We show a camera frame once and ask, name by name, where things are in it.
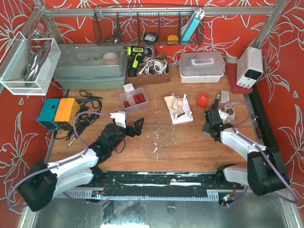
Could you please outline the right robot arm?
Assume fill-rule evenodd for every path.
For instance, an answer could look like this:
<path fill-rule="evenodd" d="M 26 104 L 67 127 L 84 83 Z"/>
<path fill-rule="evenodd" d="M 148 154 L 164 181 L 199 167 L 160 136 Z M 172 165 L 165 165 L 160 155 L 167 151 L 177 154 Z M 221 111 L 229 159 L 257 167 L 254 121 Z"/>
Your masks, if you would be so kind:
<path fill-rule="evenodd" d="M 204 112 L 206 122 L 203 132 L 214 141 L 237 152 L 246 162 L 246 167 L 227 164 L 217 168 L 216 182 L 224 186 L 238 183 L 248 186 L 257 196 L 289 188 L 290 182 L 281 152 L 275 147 L 266 147 L 249 139 L 234 125 L 225 123 L 227 114 L 221 110 L 219 99 L 211 109 Z"/>

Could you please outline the red large spring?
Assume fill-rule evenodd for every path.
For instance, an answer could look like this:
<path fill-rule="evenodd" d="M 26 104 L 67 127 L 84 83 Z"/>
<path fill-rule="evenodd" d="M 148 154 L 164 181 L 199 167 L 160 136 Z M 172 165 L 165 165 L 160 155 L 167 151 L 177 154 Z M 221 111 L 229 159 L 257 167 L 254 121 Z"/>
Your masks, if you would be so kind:
<path fill-rule="evenodd" d="M 145 102 L 145 97 L 142 93 L 138 94 L 138 97 L 139 97 L 141 103 Z"/>
<path fill-rule="evenodd" d="M 134 99 L 134 101 L 135 101 L 136 104 L 140 104 L 141 103 L 138 95 L 134 95 L 133 99 Z"/>

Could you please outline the grey metal bracket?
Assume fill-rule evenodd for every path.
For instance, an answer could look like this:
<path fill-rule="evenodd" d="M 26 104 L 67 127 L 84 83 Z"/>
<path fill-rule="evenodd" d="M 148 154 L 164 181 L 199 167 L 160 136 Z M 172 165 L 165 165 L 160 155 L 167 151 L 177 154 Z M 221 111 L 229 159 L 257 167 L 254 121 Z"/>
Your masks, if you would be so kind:
<path fill-rule="evenodd" d="M 235 120 L 235 118 L 236 118 L 236 107 L 234 105 L 225 105 L 223 110 L 227 114 L 226 121 L 228 123 Z"/>

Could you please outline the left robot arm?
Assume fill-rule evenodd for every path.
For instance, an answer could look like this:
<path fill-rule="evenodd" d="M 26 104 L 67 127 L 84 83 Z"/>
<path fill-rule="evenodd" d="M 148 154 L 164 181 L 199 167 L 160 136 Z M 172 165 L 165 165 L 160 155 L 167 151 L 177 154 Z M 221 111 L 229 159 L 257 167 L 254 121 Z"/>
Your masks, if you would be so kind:
<path fill-rule="evenodd" d="M 109 123 L 84 151 L 57 162 L 36 162 L 17 187 L 19 194 L 31 211 L 36 212 L 48 205 L 56 195 L 90 183 L 98 165 L 109 159 L 127 136 L 141 135 L 143 123 L 144 118 L 125 127 Z"/>

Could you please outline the beige work glove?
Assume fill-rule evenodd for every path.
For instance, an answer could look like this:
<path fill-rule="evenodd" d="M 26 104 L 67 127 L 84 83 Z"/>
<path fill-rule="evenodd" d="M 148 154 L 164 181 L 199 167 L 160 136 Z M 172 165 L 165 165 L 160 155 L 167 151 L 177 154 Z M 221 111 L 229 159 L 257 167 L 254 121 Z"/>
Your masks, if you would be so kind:
<path fill-rule="evenodd" d="M 177 117 L 179 117 L 185 114 L 182 108 L 183 99 L 181 97 L 176 96 L 175 93 L 171 93 L 170 95 L 164 96 L 163 99 L 165 100 L 166 105 L 173 116 L 177 115 Z"/>

